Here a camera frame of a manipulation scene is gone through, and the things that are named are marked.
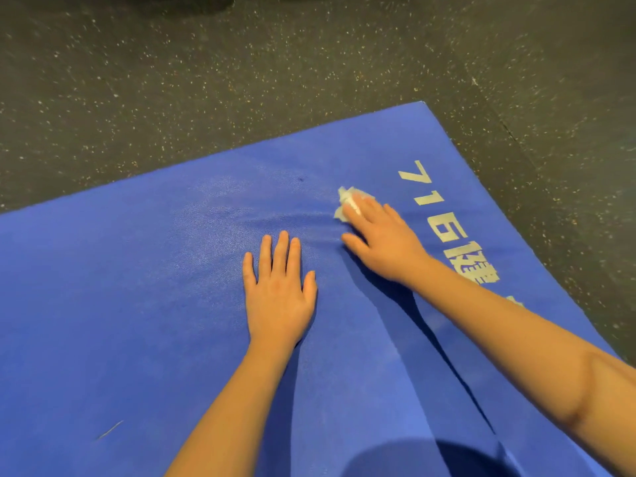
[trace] blue vinyl surface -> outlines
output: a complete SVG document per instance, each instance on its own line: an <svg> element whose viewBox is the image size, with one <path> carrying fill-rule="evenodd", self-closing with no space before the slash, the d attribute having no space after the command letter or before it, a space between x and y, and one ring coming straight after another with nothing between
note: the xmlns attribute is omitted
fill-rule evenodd
<svg viewBox="0 0 636 477"><path fill-rule="evenodd" d="M416 160L430 183L398 174ZM611 352L412 103L1 216L0 475L162 475L247 348L242 256L282 229L319 296L258 475L608 475L448 320L352 259L340 186L390 203L449 265L476 241L486 288ZM449 212L466 238L433 232Z"/></svg>

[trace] person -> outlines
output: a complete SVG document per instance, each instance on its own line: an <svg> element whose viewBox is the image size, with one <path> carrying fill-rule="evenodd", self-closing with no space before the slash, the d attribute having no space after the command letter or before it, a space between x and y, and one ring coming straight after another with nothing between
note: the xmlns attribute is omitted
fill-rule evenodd
<svg viewBox="0 0 636 477"><path fill-rule="evenodd" d="M636 369L565 329L465 279L429 256L388 205L354 197L344 212L364 240L346 247L369 269L427 299L476 343L545 416L610 472L636 476ZM250 344L166 477L254 473L265 421L294 346L314 311L315 273L300 283L301 245L263 237L258 281L243 260Z"/></svg>

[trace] person's left arm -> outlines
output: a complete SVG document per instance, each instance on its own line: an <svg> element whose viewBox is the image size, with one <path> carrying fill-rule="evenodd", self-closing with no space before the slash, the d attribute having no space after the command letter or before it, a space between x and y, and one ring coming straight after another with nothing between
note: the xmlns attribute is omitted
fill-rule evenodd
<svg viewBox="0 0 636 477"><path fill-rule="evenodd" d="M315 273L300 284L300 241L281 232L261 243L258 283L243 259L250 344L230 381L181 447L165 477L247 477L254 473L265 421L294 346L315 307Z"/></svg>

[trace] black rubber floor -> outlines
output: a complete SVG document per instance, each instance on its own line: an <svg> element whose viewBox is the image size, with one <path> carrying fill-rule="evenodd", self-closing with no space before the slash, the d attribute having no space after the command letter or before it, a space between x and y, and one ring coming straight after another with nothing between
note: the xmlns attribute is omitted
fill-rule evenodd
<svg viewBox="0 0 636 477"><path fill-rule="evenodd" d="M636 361L634 0L0 0L0 210L425 101Z"/></svg>

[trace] person's right arm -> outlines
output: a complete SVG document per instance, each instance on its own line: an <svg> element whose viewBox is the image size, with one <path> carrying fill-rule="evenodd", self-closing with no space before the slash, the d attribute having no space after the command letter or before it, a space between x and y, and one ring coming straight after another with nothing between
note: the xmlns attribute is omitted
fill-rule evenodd
<svg viewBox="0 0 636 477"><path fill-rule="evenodd" d="M546 417L609 471L636 476L636 369L429 256L398 213L355 197L344 212L366 241L345 245L460 328Z"/></svg>

